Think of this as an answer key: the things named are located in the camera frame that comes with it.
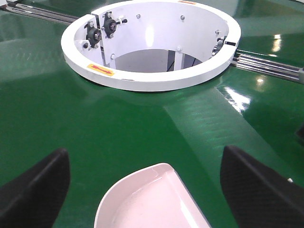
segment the circular opening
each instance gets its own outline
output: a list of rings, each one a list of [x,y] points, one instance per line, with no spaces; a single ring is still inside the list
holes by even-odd
[[[180,69],[200,64],[197,58],[183,55],[183,62]],[[157,73],[174,71],[175,51],[148,49],[124,54],[115,59],[115,66],[118,70],[142,73]]]
[[[62,36],[62,49],[67,63],[91,81],[165,91],[221,73],[239,38],[236,21],[215,8],[184,0],[133,0],[72,23]]]

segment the metal rail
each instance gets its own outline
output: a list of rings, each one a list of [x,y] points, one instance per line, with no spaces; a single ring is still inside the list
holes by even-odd
[[[52,22],[62,23],[65,25],[70,25],[72,22],[78,19],[78,17],[74,17],[71,15],[58,13],[47,9],[32,7],[20,3],[16,5],[9,4],[7,7],[4,7],[3,10],[33,17],[33,18],[39,18]]]
[[[303,83],[301,80],[302,75],[299,73],[301,71],[300,67],[240,53],[236,53],[231,64],[232,66],[243,70],[249,70],[256,73],[275,76],[288,81]]]

